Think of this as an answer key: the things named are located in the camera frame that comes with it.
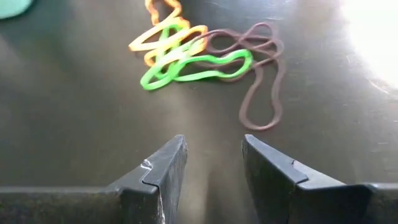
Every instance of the brown rubber band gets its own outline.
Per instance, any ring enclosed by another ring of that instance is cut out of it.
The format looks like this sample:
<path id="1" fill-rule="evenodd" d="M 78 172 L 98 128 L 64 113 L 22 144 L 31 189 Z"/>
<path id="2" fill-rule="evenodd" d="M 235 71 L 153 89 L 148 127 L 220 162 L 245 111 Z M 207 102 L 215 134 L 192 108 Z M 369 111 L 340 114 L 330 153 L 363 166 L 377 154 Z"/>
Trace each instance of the brown rubber band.
<path id="1" fill-rule="evenodd" d="M 254 30 L 257 27 L 266 27 L 271 30 L 272 35 L 271 37 L 267 37 L 264 35 L 252 35 Z M 211 44 L 211 41 L 216 38 L 216 37 L 232 37 L 236 42 L 232 46 L 218 50 L 213 47 Z M 239 120 L 242 122 L 242 124 L 247 127 L 248 129 L 255 130 L 255 131 L 265 131 L 268 130 L 269 128 L 274 127 L 282 118 L 282 113 L 283 113 L 283 108 L 282 108 L 282 103 L 279 100 L 279 91 L 280 91 L 280 84 L 282 83 L 282 79 L 285 75 L 286 71 L 286 66 L 283 61 L 278 59 L 278 57 L 282 54 L 282 51 L 284 49 L 283 43 L 281 40 L 277 38 L 277 33 L 275 31 L 275 27 L 272 27 L 270 24 L 266 22 L 260 22 L 258 24 L 253 25 L 246 33 L 240 34 L 237 33 L 233 30 L 229 29 L 218 29 L 218 30 L 212 30 L 206 34 L 200 35 L 198 37 L 195 37 L 193 39 L 193 42 L 202 39 L 204 37 L 208 37 L 208 45 L 207 45 L 207 52 L 209 54 L 215 54 L 215 55 L 225 55 L 228 54 L 234 50 L 236 50 L 239 47 L 243 47 L 245 49 L 251 50 L 253 52 L 257 52 L 260 54 L 265 55 L 267 58 L 264 60 L 261 60 L 259 62 L 254 61 L 252 65 L 252 69 L 254 70 L 254 73 L 256 74 L 256 79 L 254 80 L 254 83 L 249 87 L 248 92 L 246 93 L 242 104 L 241 108 L 239 109 Z M 249 43 L 250 40 L 256 40 L 256 41 L 264 41 L 263 44 L 259 45 L 253 45 Z M 271 50 L 272 47 L 276 47 L 276 52 Z M 239 64 L 242 62 L 242 59 L 240 60 L 235 60 L 230 62 L 229 64 L 226 65 L 213 65 L 209 63 L 197 63 L 202 67 L 206 68 L 212 68 L 212 69 L 221 69 L 225 67 L 230 67 L 236 64 Z M 250 105 L 250 102 L 256 92 L 256 90 L 259 88 L 262 79 L 264 77 L 264 72 L 262 69 L 262 66 L 269 63 L 269 62 L 275 62 L 278 67 L 278 72 L 275 77 L 274 83 L 272 84 L 272 89 L 271 89 L 271 105 L 274 109 L 274 116 L 272 117 L 271 121 L 265 125 L 265 126 L 259 126 L 251 122 L 247 116 L 248 108 Z M 221 79 L 223 82 L 235 82 L 240 79 L 242 79 L 246 74 L 249 73 L 250 70 L 242 74 L 240 77 L 232 78 L 232 79 Z"/>

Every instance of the orange rubber band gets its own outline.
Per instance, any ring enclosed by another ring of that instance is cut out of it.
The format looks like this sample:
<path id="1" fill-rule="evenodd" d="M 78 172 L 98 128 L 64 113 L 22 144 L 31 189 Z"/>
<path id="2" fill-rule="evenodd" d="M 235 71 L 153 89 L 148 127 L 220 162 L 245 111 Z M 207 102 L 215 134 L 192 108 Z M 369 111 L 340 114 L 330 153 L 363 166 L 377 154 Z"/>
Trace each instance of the orange rubber band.
<path id="1" fill-rule="evenodd" d="M 176 34 L 171 35 L 168 39 L 158 40 L 158 41 L 150 42 L 150 43 L 144 43 L 144 41 L 147 40 L 149 37 L 152 37 L 156 33 L 165 29 L 170 24 L 178 24 L 180 27 L 183 27 L 183 29 Z M 176 44 L 177 41 L 180 41 L 183 39 L 182 35 L 185 35 L 187 32 L 182 32 L 182 31 L 184 31 L 184 30 L 188 31 L 189 27 L 190 27 L 189 22 L 186 21 L 185 19 L 183 19 L 182 17 L 176 17 L 173 19 L 164 20 L 164 21 L 158 23 L 156 26 L 149 29 L 147 32 L 141 34 L 135 40 L 133 40 L 129 44 L 129 48 L 131 51 L 140 51 L 140 50 L 157 49 L 157 48 L 163 47 L 163 46 L 173 46 Z"/>
<path id="2" fill-rule="evenodd" d="M 176 0 L 165 0 L 165 2 L 172 8 L 174 8 L 173 12 L 167 16 L 165 20 L 174 18 L 178 16 L 182 12 L 181 4 Z M 150 19 L 153 25 L 157 25 L 159 23 L 159 12 L 154 6 L 154 0 L 145 0 L 145 7 L 150 13 Z"/>
<path id="3" fill-rule="evenodd" d="M 179 37 L 179 39 L 177 39 L 177 40 L 175 40 L 173 42 L 168 42 L 167 44 L 159 47 L 158 49 L 154 49 L 154 50 L 151 50 L 150 52 L 146 53 L 145 56 L 144 56 L 145 64 L 150 66 L 150 67 L 152 67 L 155 64 L 155 62 L 153 60 L 153 57 L 155 57 L 157 55 L 158 50 L 161 50 L 161 51 L 165 52 L 166 50 L 172 48 L 178 42 L 181 42 L 183 39 L 187 38 L 189 35 L 193 34 L 194 32 L 200 32 L 200 35 L 206 34 L 208 32 L 208 28 L 207 28 L 207 26 L 200 25 L 200 26 L 192 27 L 189 30 L 181 30 L 180 32 L 174 34 L 174 35 L 177 35 Z M 198 45 L 194 49 L 191 49 L 189 51 L 189 55 L 192 56 L 192 55 L 195 55 L 197 53 L 200 53 L 200 52 L 204 51 L 206 46 L 207 46 L 207 37 L 203 38 L 203 40 L 200 41 L 200 45 Z M 174 55 L 175 55 L 175 57 L 170 58 L 168 63 L 173 62 L 175 60 L 179 60 L 179 59 L 181 59 L 182 56 L 186 57 L 186 54 L 185 55 L 183 55 L 183 54 L 174 54 Z"/>

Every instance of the black tabletop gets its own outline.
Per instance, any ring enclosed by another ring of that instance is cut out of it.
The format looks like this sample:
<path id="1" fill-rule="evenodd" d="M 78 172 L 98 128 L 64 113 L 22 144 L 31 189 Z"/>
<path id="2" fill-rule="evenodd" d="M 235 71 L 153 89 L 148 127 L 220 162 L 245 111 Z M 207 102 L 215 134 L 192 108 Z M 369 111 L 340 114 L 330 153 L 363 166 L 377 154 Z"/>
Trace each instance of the black tabletop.
<path id="1" fill-rule="evenodd" d="M 279 27 L 284 117 L 251 132 L 238 109 L 253 77 L 141 88 L 147 67 L 127 45 L 151 27 L 144 0 L 37 0 L 0 21 L 0 185 L 107 185 L 184 134 L 178 222 L 253 223 L 246 133 L 346 183 L 397 182 L 397 14 L 382 2 L 181 1 L 210 30 Z M 258 123 L 272 116 L 274 75 L 251 106 Z"/>

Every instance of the black plastic piece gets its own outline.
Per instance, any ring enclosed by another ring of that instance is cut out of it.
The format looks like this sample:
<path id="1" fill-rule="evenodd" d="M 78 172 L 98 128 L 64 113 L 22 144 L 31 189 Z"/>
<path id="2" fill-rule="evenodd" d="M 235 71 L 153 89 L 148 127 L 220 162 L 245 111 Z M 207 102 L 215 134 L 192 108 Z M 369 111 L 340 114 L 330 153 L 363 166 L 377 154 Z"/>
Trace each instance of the black plastic piece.
<path id="1" fill-rule="evenodd" d="M 398 184 L 346 185 L 252 135 L 242 150 L 261 223 L 398 223 Z"/>
<path id="2" fill-rule="evenodd" d="M 2 187 L 0 223 L 175 223 L 186 161 L 178 135 L 108 187 Z"/>

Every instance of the teal object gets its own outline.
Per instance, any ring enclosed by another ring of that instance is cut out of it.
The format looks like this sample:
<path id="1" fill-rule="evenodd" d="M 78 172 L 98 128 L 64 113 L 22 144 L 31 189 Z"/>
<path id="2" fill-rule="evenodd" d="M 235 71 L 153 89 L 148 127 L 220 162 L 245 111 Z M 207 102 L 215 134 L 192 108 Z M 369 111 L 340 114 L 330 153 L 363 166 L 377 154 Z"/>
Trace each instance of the teal object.
<path id="1" fill-rule="evenodd" d="M 228 55 L 225 55 L 224 57 L 215 57 L 212 55 L 201 55 L 201 56 L 195 56 L 195 57 L 189 57 L 188 54 L 186 54 L 187 57 L 180 59 L 177 62 L 174 62 L 170 64 L 169 69 L 167 69 L 166 73 L 162 73 L 162 69 L 165 66 L 165 64 L 169 61 L 168 58 L 173 56 L 173 54 L 180 54 L 181 51 L 180 49 L 183 47 L 179 46 L 176 49 L 172 50 L 171 52 L 167 53 L 164 55 L 164 57 L 160 58 L 160 60 L 156 61 L 155 65 L 152 66 L 146 73 L 145 75 L 141 78 L 140 84 L 145 90 L 155 90 L 157 88 L 161 88 L 173 80 L 177 82 L 189 82 L 189 81 L 194 81 L 194 80 L 199 80 L 202 78 L 210 78 L 210 77 L 218 77 L 218 78 L 235 78 L 240 75 L 242 75 L 246 70 L 248 70 L 252 63 L 253 63 L 253 56 L 249 50 L 243 49 L 243 50 L 236 50 L 234 52 L 229 53 Z M 204 72 L 198 72 L 194 74 L 189 74 L 189 75 L 184 75 L 182 77 L 179 77 L 178 74 L 180 71 L 188 64 L 191 62 L 211 62 L 211 63 L 217 63 L 217 64 L 226 64 L 230 63 L 233 60 L 237 58 L 244 58 L 244 63 L 242 67 L 232 73 L 232 74 L 225 74 L 220 71 L 216 70 L 209 70 L 209 71 L 204 71 Z M 161 79 L 158 79 L 157 81 L 150 82 L 154 77 L 162 77 Z"/>
<path id="2" fill-rule="evenodd" d="M 0 0 L 0 19 L 18 16 L 25 12 L 33 0 Z"/>

